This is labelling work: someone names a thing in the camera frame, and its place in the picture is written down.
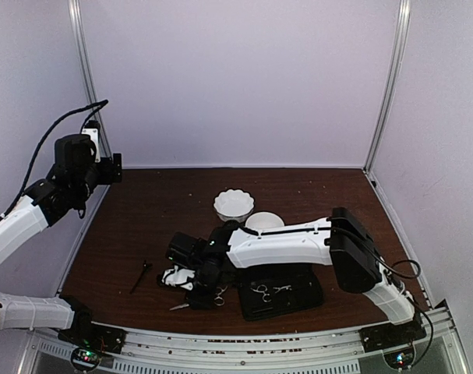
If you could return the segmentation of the silver thinning scissors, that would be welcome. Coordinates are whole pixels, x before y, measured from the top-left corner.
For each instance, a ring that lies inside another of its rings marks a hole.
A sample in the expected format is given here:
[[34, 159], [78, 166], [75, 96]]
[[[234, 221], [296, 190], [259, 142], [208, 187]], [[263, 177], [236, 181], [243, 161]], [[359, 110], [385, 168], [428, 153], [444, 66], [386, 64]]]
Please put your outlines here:
[[282, 285], [282, 286], [273, 286], [268, 287], [265, 284], [258, 284], [255, 287], [251, 287], [250, 290], [256, 294], [261, 296], [261, 300], [263, 303], [270, 303], [272, 302], [272, 296], [281, 293], [282, 291], [291, 291], [292, 286], [290, 284]]

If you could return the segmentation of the black zip tool case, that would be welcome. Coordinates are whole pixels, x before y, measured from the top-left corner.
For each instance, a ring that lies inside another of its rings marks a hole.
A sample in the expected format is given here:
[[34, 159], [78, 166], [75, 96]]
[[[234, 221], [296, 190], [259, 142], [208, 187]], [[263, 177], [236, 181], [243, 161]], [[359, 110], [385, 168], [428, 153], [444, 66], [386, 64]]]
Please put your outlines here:
[[[272, 302], [263, 303], [261, 296], [250, 290], [258, 284], [265, 284], [269, 288], [290, 284], [292, 290], [273, 295]], [[323, 289], [310, 266], [248, 269], [238, 284], [238, 297], [243, 318], [247, 322], [314, 309], [324, 303]]]

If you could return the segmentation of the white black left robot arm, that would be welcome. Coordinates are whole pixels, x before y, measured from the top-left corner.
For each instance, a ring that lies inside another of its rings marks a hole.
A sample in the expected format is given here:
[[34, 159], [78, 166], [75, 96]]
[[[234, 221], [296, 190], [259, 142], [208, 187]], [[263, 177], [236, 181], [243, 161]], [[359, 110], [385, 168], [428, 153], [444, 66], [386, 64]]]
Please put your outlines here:
[[[103, 157], [97, 129], [83, 129], [55, 142], [55, 162], [46, 178], [22, 189], [0, 217], [0, 265], [22, 245], [54, 226], [69, 211], [86, 213], [99, 185], [122, 180], [122, 156]], [[90, 346], [99, 337], [91, 311], [74, 297], [37, 298], [0, 292], [0, 330], [52, 328], [65, 339]]]

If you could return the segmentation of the silver pointed scissors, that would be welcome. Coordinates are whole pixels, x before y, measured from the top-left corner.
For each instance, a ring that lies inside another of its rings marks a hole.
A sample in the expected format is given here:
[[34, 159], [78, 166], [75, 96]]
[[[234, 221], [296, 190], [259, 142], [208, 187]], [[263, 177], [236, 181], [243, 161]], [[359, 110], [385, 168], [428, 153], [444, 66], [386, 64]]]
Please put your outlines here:
[[228, 289], [225, 287], [216, 287], [212, 291], [193, 290], [185, 293], [184, 302], [170, 308], [170, 311], [190, 308], [193, 310], [210, 310], [224, 306], [224, 293]]

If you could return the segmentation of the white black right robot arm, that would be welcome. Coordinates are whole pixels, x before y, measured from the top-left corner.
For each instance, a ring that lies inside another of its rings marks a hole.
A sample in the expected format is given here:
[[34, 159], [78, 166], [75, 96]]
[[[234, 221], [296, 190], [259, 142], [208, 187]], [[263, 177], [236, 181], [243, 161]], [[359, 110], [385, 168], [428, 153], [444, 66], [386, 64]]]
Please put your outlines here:
[[166, 257], [171, 267], [158, 284], [182, 289], [186, 308], [220, 307], [225, 289], [234, 286], [248, 322], [313, 309], [324, 296], [312, 268], [331, 266], [342, 291], [364, 295], [387, 318], [363, 333], [366, 348], [410, 344], [426, 335], [405, 275], [384, 261], [367, 230], [343, 207], [329, 217], [280, 228], [250, 228], [230, 219], [209, 238], [178, 232]]

